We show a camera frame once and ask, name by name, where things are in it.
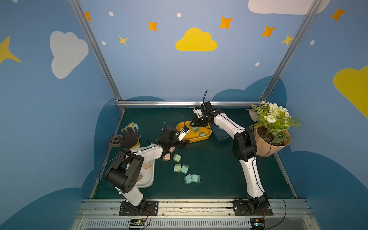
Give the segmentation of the green plug cluster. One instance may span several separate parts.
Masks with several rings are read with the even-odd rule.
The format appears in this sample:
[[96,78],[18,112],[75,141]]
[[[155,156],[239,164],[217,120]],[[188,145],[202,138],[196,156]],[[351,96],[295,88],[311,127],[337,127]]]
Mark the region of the green plug cluster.
[[192,129],[195,133],[199,132],[199,127],[191,127],[191,129]]
[[173,158],[172,158],[172,160],[173,160],[174,162],[177,162],[177,163],[179,163],[179,162],[181,161],[181,159],[182,159],[182,156],[181,156],[181,155],[179,155],[179,154],[175,154],[175,155],[173,156]]

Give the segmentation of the blue plug cluster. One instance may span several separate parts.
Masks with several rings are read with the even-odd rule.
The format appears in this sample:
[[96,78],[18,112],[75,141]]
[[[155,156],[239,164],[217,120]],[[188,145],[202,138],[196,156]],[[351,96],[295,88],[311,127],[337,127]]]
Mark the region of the blue plug cluster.
[[183,165],[182,165],[182,167],[181,167],[180,172],[181,172],[181,173],[184,173],[184,174],[188,174],[188,170],[189,170],[189,166],[188,166],[188,165],[183,164]]

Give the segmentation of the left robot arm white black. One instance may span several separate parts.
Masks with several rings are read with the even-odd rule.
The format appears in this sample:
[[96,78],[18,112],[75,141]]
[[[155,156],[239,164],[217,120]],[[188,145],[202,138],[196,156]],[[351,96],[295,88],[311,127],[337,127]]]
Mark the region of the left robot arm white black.
[[122,194],[132,208],[145,208],[145,196],[136,185],[143,165],[161,158],[172,147],[183,149],[189,143],[189,140],[184,140],[189,132],[188,126],[181,130],[166,126],[157,141],[147,147],[131,150],[139,141],[139,134],[136,128],[127,127],[123,131],[123,137],[119,139],[122,148],[106,170],[105,180]]

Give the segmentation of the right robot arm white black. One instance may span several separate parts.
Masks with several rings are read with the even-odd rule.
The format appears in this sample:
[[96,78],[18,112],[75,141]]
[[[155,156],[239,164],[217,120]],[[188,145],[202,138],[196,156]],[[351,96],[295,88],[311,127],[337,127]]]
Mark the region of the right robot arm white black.
[[213,123],[221,127],[232,139],[232,152],[239,160],[247,184],[248,209],[256,213],[268,207],[268,198],[261,184],[257,169],[257,145],[255,134],[232,121],[222,110],[214,109],[207,101],[193,109],[196,117],[192,119],[191,126],[206,127]]

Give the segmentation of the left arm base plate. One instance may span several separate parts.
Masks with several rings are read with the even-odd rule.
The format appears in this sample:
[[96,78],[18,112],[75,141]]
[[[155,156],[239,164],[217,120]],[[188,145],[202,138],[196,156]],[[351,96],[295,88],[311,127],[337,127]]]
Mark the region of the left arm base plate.
[[138,206],[133,206],[130,202],[123,201],[120,206],[119,216],[144,216],[150,213],[151,216],[158,215],[159,201],[144,200]]

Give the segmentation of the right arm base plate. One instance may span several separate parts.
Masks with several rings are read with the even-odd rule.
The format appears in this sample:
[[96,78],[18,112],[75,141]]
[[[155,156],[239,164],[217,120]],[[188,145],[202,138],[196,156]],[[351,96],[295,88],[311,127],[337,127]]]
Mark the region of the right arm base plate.
[[256,207],[248,200],[235,199],[232,201],[236,216],[273,216],[270,203],[267,201],[261,207]]

